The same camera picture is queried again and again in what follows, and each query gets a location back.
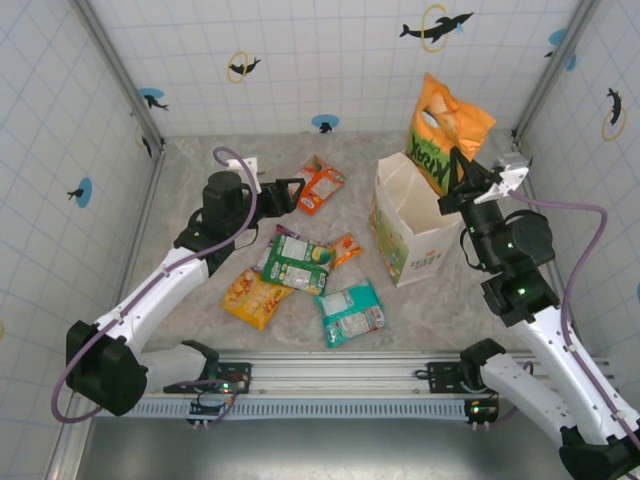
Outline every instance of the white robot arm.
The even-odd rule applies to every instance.
[[[526,160],[510,154],[487,171],[456,150],[451,172],[459,162],[465,175],[462,182],[451,175],[440,210],[461,213],[479,260],[474,268],[495,275],[482,283],[487,305],[531,349],[558,393],[526,374],[491,339],[461,353],[462,381],[474,390],[488,387],[513,402],[559,448],[573,478],[617,479],[640,465],[640,415],[597,368],[569,325],[566,300],[560,309],[538,271],[555,258],[546,218],[530,210],[503,218],[496,202],[507,195],[534,202],[514,192],[528,172]],[[568,207],[606,216],[599,207]]]

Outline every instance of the teal snack bag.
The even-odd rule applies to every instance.
[[[262,280],[320,295],[333,267],[332,251],[322,245],[278,235],[262,272]]]
[[[363,333],[387,328],[382,306],[369,280],[324,297],[322,310],[327,346],[335,347]]]

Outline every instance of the chip bag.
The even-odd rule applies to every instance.
[[[369,280],[325,297],[316,297],[322,310],[327,345],[335,347],[363,333],[387,328],[382,306]]]
[[[278,308],[280,300],[293,291],[284,285],[266,283],[250,268],[231,284],[222,308],[262,331]]]
[[[441,197],[449,191],[450,151],[458,147],[473,160],[495,120],[484,110],[457,100],[431,74],[424,86],[409,126],[405,153]],[[458,166],[458,179],[463,175]]]
[[[300,235],[299,233],[296,233],[293,230],[289,230],[287,227],[283,227],[282,225],[278,224],[276,225],[276,229],[274,230],[273,235],[271,235],[271,239],[269,240],[269,245],[264,250],[264,252],[262,252],[262,257],[260,257],[260,261],[258,261],[258,264],[255,267],[253,267],[254,271],[260,272],[260,273],[264,271],[264,266],[266,265],[267,260],[269,260],[269,254],[271,253],[271,249],[273,248],[273,244],[276,241],[276,237],[278,235],[286,235],[287,237],[296,238],[298,240],[302,240],[303,242],[312,243],[313,245],[321,245],[321,243],[317,242],[316,240],[307,238],[304,235]]]
[[[333,242],[329,242],[327,247],[334,251],[333,268],[362,253],[362,248],[356,243],[352,233],[345,233]]]
[[[347,180],[342,172],[333,168],[320,157],[314,155],[307,164],[302,167],[295,178],[302,178],[305,186],[298,200],[298,208],[309,215],[313,215],[338,190]],[[297,187],[289,187],[289,193],[293,196]]]
[[[333,252],[322,245],[278,235],[262,280],[320,295],[333,267]]]

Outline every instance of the metal corner post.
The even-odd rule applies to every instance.
[[[149,115],[149,110],[138,94],[138,90],[131,80],[131,77],[129,77],[129,74],[127,73],[125,66],[122,64],[111,40],[109,40],[107,32],[102,26],[102,23],[100,23],[100,20],[91,5],[91,1],[69,0],[69,3],[83,22],[87,34],[100,52],[107,68],[113,75],[113,79],[118,84],[122,95],[127,99],[133,114],[140,123],[140,128],[142,129],[145,138],[157,150],[161,150],[162,136],[160,135],[160,130],[158,130],[158,127],[151,118],[151,115]]]
[[[593,18],[593,14],[600,6],[601,0],[580,0],[576,12],[569,22],[565,35],[556,48],[549,67],[542,75],[540,82],[536,86],[527,106],[515,128],[517,139],[522,138],[525,131],[530,127],[531,122],[542,108],[542,104],[549,95],[553,85],[558,80],[565,66],[575,53],[578,40]]]

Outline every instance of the paper bag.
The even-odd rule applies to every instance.
[[[396,287],[436,275],[460,234],[460,214],[441,215],[438,195],[404,153],[378,162],[369,227]]]

